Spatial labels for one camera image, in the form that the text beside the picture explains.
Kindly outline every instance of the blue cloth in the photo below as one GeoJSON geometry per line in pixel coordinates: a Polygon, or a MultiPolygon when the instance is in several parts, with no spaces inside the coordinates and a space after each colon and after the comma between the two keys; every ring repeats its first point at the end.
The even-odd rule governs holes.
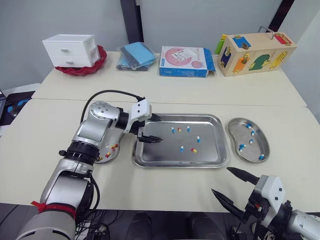
{"type": "Polygon", "coordinates": [[[156,58],[152,51],[143,42],[134,42],[121,47],[120,51],[126,58],[129,66],[136,69],[152,64],[156,58]]]}

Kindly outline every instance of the silver robot arm segment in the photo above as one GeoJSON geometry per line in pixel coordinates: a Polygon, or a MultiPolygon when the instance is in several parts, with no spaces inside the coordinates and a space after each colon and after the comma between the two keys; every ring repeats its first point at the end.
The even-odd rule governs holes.
{"type": "Polygon", "coordinates": [[[141,124],[151,118],[151,106],[146,99],[134,104],[129,113],[121,108],[97,101],[91,104],[67,150],[59,154],[58,162],[47,182],[40,203],[33,202],[39,213],[22,228],[17,240],[73,240],[76,216],[91,205],[94,184],[92,172],[99,150],[109,128],[138,133],[141,124]]]}

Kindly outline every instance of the wooden toy box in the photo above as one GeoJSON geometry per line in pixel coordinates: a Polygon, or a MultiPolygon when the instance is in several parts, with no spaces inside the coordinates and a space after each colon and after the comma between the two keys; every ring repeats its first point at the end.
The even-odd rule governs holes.
{"type": "Polygon", "coordinates": [[[226,77],[273,71],[296,48],[297,45],[282,32],[227,35],[218,65],[226,77]]]}

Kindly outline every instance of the stainless steel tray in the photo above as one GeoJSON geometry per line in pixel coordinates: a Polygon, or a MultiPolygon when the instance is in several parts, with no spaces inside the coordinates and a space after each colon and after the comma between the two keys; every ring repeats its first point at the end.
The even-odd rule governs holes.
{"type": "Polygon", "coordinates": [[[270,147],[265,134],[260,127],[253,121],[245,118],[234,118],[228,123],[228,131],[231,135],[236,154],[243,160],[260,164],[265,162],[270,155],[270,147]],[[240,144],[245,144],[242,152],[239,151],[240,144]]]}
{"type": "Polygon", "coordinates": [[[162,121],[147,121],[145,136],[160,143],[136,141],[133,161],[141,167],[222,168],[230,160],[226,135],[220,120],[209,114],[157,114],[162,121]]]}

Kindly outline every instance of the small drawer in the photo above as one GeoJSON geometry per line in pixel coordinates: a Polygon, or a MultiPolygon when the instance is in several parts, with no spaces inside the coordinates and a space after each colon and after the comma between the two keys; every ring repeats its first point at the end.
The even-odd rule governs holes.
{"type": "Polygon", "coordinates": [[[49,56],[79,56],[86,57],[87,51],[82,43],[50,43],[44,42],[44,47],[49,56]]]}
{"type": "Polygon", "coordinates": [[[51,56],[50,59],[55,67],[82,68],[93,66],[87,57],[51,56]]]}

